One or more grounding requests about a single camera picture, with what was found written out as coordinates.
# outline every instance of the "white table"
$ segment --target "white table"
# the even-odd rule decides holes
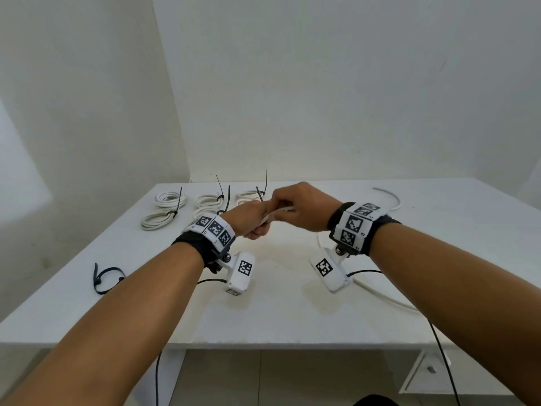
[[[254,189],[256,184],[262,186],[260,182],[222,186],[228,184],[232,186],[232,205],[234,194]],[[270,182],[268,196],[274,188],[288,184],[291,182]],[[541,211],[479,181],[431,178],[312,184],[342,201],[369,201],[389,207],[395,199],[371,188],[394,191],[402,199],[402,208],[392,216],[405,225],[541,287]],[[180,186],[189,200],[179,215],[165,228],[142,231],[139,221],[154,210],[154,195],[178,191]],[[192,220],[196,196],[218,190],[212,182],[156,185],[0,324],[0,343],[57,344],[100,298],[92,288],[94,262],[100,269],[118,266],[129,275],[170,245]],[[170,362],[178,363],[183,357],[180,349],[186,348],[389,349],[435,345],[420,314],[396,307],[355,285],[338,294],[329,293],[308,263],[309,254],[317,247],[315,234],[281,222],[274,223],[269,234],[258,241],[238,239],[233,252],[249,251],[256,256],[249,290],[234,297],[222,292],[221,283],[199,285],[169,340]],[[366,257],[349,261],[348,265],[359,268],[374,267]],[[213,274],[206,270],[202,278],[208,277]],[[452,345],[443,335],[442,342]],[[168,355],[162,358],[161,375],[168,368],[167,359]]]

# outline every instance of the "table leg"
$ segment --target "table leg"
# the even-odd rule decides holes
[[[186,350],[184,349],[164,349],[162,351],[158,367],[159,406],[169,405],[185,355]],[[155,373],[156,361],[154,360],[132,390],[131,396],[138,406],[156,405]]]

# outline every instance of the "forearm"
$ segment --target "forearm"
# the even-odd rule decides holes
[[[540,289],[399,224],[375,234],[370,257],[452,341],[524,401],[541,403]]]
[[[123,404],[177,326],[202,270],[192,246],[167,248],[90,309],[7,404]],[[59,398],[60,385],[77,398]]]

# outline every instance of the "hand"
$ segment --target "hand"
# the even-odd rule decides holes
[[[255,240],[269,232],[270,222],[259,224],[265,215],[274,211],[269,209],[270,206],[270,201],[251,201],[224,212],[221,217],[231,225],[238,237]]]
[[[307,182],[278,188],[267,202],[270,211],[288,205],[295,207],[293,211],[275,211],[269,220],[287,222],[312,232],[327,231],[331,215],[342,205],[338,199]]]

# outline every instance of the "table surface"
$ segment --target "table surface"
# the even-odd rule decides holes
[[[225,183],[233,195],[260,182]],[[290,182],[270,182],[267,193]],[[314,181],[342,201],[393,206],[382,187],[402,199],[392,216],[405,225],[456,245],[541,287],[541,211],[472,178]],[[140,219],[153,198],[182,185],[189,199],[173,222],[142,231]],[[126,275],[164,250],[192,220],[193,199],[216,193],[215,183],[158,184],[0,324],[0,343],[51,346],[99,299],[92,288],[94,262]],[[198,285],[169,340],[179,348],[402,348],[435,344],[426,319],[352,285],[327,291],[308,263],[314,233],[273,223],[258,241],[238,239],[232,252],[249,251],[256,266],[248,291],[234,297],[223,284]],[[374,268],[367,257],[348,265]],[[219,277],[225,276],[222,270]],[[205,270],[202,279],[215,277]],[[444,343],[452,344],[442,336]]]

